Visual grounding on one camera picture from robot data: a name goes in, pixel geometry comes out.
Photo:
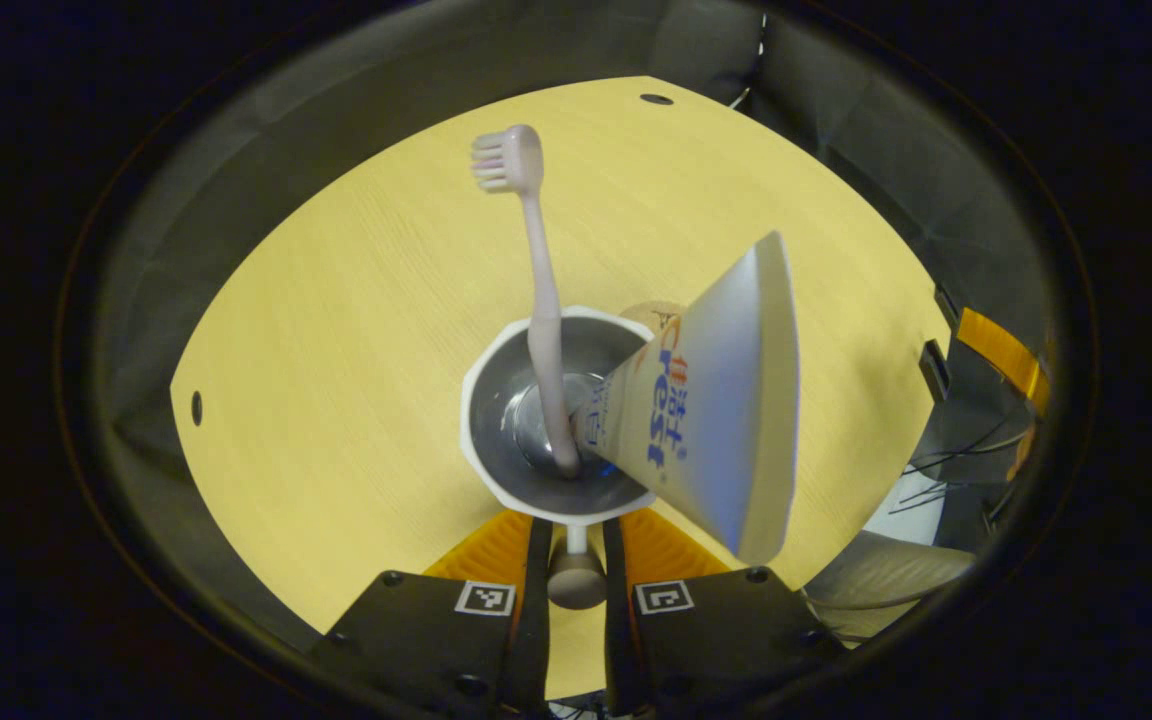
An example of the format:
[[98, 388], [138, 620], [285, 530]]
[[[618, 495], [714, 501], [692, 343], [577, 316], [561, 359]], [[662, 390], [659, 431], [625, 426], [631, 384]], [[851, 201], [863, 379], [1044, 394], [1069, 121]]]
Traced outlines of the white toothpaste tube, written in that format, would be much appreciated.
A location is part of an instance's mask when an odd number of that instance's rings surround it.
[[611, 462], [745, 564], [787, 538], [799, 435], [794, 287], [771, 232], [573, 414]]

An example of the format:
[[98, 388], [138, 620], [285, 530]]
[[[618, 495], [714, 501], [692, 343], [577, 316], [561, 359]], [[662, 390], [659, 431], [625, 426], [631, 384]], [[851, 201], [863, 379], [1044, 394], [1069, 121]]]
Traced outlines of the white cup with wooden handle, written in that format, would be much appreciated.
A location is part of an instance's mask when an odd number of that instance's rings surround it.
[[594, 609], [608, 596], [604, 562], [590, 539], [602, 521], [643, 509], [647, 488], [612, 462], [581, 450], [579, 473], [559, 470], [541, 414], [526, 334], [529, 319], [509, 323], [462, 382], [460, 446], [468, 464], [506, 509], [550, 521], [556, 546], [541, 552], [550, 602]]

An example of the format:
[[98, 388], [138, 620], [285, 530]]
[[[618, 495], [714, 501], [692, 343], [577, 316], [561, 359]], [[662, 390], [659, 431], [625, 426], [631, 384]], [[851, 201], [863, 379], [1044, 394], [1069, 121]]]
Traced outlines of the light wooden desktop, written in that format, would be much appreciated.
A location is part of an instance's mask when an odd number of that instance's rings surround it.
[[477, 136], [535, 127], [567, 305], [689, 305], [770, 232], [788, 249], [803, 401], [783, 550], [799, 589], [867, 524], [950, 346], [934, 282], [867, 200], [755, 119], [647, 76], [544, 88], [362, 161], [247, 256], [170, 397], [189, 471], [257, 579], [316, 632], [381, 571], [419, 573], [500, 511], [460, 448], [463, 378], [531, 311], [518, 200], [471, 177]]

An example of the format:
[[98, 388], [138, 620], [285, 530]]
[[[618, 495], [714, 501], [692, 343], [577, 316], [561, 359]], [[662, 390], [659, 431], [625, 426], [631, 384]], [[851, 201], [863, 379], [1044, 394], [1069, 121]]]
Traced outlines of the white toothbrush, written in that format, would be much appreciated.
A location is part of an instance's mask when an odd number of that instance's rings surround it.
[[521, 202], [532, 273], [526, 351], [538, 381], [550, 455], [562, 477], [575, 478], [579, 473], [579, 450], [573, 439], [564, 396], [562, 306], [540, 202], [545, 170], [539, 132], [531, 126], [516, 124], [482, 135], [472, 142], [471, 159], [472, 176], [480, 190], [513, 194]]

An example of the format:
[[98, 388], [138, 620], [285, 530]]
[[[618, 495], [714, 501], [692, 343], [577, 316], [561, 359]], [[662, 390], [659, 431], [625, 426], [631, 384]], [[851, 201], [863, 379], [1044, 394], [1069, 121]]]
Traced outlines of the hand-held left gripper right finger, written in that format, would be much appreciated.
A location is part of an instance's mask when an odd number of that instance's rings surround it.
[[732, 569], [652, 509], [602, 526], [605, 692], [636, 719], [756, 719], [846, 655], [764, 566]]

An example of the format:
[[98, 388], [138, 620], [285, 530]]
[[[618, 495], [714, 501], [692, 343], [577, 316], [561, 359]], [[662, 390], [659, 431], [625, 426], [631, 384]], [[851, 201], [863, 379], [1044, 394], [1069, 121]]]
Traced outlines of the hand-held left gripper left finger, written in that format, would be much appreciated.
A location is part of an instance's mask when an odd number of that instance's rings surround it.
[[498, 511], [422, 573], [381, 571], [311, 659], [396, 717], [544, 717], [550, 521]]

